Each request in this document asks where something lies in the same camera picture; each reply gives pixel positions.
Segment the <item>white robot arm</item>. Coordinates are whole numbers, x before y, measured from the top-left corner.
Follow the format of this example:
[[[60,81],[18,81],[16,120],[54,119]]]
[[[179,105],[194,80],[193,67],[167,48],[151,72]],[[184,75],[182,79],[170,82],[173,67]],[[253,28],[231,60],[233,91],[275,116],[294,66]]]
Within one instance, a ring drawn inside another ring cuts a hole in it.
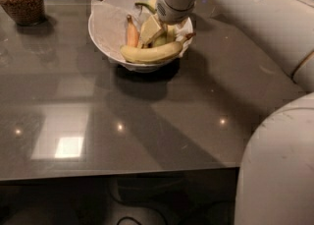
[[[185,19],[195,0],[158,0],[159,18]],[[306,92],[269,116],[242,157],[235,225],[314,225],[312,0],[212,0]]]

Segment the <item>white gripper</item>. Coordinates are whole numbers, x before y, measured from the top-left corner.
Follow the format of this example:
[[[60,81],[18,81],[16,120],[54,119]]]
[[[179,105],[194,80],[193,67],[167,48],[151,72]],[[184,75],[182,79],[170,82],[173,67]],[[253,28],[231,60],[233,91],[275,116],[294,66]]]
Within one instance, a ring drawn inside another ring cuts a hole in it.
[[[139,38],[148,45],[164,32],[165,23],[168,26],[168,36],[185,35],[189,33],[187,18],[194,9],[195,0],[157,0],[156,13],[142,24]]]

